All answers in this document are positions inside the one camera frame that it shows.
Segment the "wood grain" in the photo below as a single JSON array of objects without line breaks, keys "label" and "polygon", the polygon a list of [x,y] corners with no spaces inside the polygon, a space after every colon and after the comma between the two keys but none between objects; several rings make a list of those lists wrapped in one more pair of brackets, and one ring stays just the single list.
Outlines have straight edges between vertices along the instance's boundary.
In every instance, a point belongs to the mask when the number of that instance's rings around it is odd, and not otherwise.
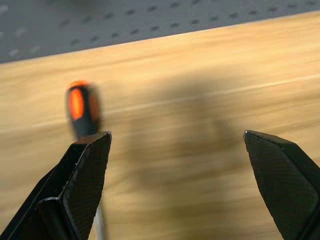
[{"label": "wood grain", "polygon": [[0,231],[73,141],[69,83],[100,94],[111,240],[280,240],[242,140],[320,160],[320,13],[0,65]]}]

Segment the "pegboard hole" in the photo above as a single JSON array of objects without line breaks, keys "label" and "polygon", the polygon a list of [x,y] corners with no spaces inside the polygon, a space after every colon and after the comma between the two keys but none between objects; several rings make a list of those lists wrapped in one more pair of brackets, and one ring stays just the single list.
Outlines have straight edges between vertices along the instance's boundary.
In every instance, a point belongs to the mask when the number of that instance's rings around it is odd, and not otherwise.
[{"label": "pegboard hole", "polygon": [[191,5],[197,5],[201,2],[201,0],[192,0]]},{"label": "pegboard hole", "polygon": [[210,17],[210,22],[217,21],[218,19],[219,19],[218,16],[212,16],[212,17]]},{"label": "pegboard hole", "polygon": [[238,16],[239,16],[239,13],[234,12],[234,13],[232,13],[232,14],[229,15],[229,18],[230,18],[230,19],[235,19],[235,18],[237,18]]},{"label": "pegboard hole", "polygon": [[297,4],[293,3],[293,4],[288,4],[288,8],[290,9],[294,9],[297,7]]},{"label": "pegboard hole", "polygon": [[257,10],[252,10],[249,12],[250,15],[257,15],[258,11]]},{"label": "pegboard hole", "polygon": [[105,20],[108,20],[108,19],[111,19],[112,17],[114,16],[114,14],[112,13],[112,12],[109,12],[109,13],[107,13],[106,15],[104,15],[104,19]]},{"label": "pegboard hole", "polygon": [[307,1],[305,4],[308,5],[308,6],[314,6],[316,5],[316,1]]},{"label": "pegboard hole", "polygon": [[175,8],[177,8],[179,6],[180,6],[180,2],[175,1],[175,2],[171,3],[170,8],[175,9]]},{"label": "pegboard hole", "polygon": [[90,39],[90,42],[91,43],[95,43],[99,40],[99,37],[97,35],[93,36],[91,39]]},{"label": "pegboard hole", "polygon": [[66,26],[68,26],[70,24],[70,21],[69,20],[63,20],[62,22],[59,23],[59,27],[60,28],[64,28]]},{"label": "pegboard hole", "polygon": [[199,20],[198,20],[198,19],[194,19],[194,20],[191,21],[191,24],[192,24],[192,25],[198,24],[198,23],[199,23]]},{"label": "pegboard hole", "polygon": [[70,44],[74,46],[74,45],[77,45],[78,43],[80,43],[79,39],[73,39]]},{"label": "pegboard hole", "polygon": [[268,12],[273,13],[277,11],[277,8],[275,6],[269,7]]},{"label": "pegboard hole", "polygon": [[157,10],[157,6],[151,6],[148,8],[148,12],[153,12],[155,10]]},{"label": "pegboard hole", "polygon": [[153,27],[151,27],[151,31],[157,31],[159,29],[159,26],[153,26]]},{"label": "pegboard hole", "polygon": [[118,37],[119,36],[119,33],[118,32],[114,32],[114,33],[112,33],[112,35],[111,35],[111,37],[114,39],[114,38],[116,38],[116,37]]},{"label": "pegboard hole", "polygon": [[136,13],[136,10],[130,9],[130,10],[128,10],[125,14],[128,15],[128,16],[131,16],[131,15],[133,15],[133,14],[135,14],[135,13]]},{"label": "pegboard hole", "polygon": [[134,29],[133,31],[131,31],[131,35],[136,35],[139,33],[139,30],[138,29]]},{"label": "pegboard hole", "polygon": [[172,23],[171,25],[170,25],[170,28],[177,28],[177,27],[179,27],[179,23],[177,23],[177,22],[174,22],[174,23]]},{"label": "pegboard hole", "polygon": [[92,16],[86,16],[83,20],[82,20],[82,24],[87,24],[89,22],[91,22],[92,20]]}]

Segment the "wooden surface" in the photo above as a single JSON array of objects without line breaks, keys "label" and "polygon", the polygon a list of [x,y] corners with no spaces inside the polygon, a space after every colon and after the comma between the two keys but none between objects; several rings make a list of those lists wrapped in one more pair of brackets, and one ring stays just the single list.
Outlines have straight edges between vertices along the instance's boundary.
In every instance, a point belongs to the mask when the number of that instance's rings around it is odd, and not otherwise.
[{"label": "wooden surface", "polygon": [[69,83],[100,93],[111,240],[280,240],[242,139],[320,160],[320,13],[0,65],[0,231],[71,142]]}]

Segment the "gray pegboard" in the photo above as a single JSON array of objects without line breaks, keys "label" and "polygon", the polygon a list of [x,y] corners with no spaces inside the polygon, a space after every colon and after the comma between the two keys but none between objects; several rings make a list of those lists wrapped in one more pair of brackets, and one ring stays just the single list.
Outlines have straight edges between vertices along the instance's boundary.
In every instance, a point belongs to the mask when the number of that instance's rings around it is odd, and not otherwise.
[{"label": "gray pegboard", "polygon": [[320,0],[0,0],[0,63],[317,10]]}]

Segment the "orange and black handle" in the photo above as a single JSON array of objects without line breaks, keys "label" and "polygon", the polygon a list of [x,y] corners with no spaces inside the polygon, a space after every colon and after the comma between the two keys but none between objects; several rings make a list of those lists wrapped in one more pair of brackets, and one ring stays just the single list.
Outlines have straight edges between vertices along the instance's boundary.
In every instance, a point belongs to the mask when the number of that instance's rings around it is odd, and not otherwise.
[{"label": "orange and black handle", "polygon": [[97,95],[89,83],[83,80],[73,82],[66,92],[67,114],[72,123],[75,137],[96,134],[99,125]]}]

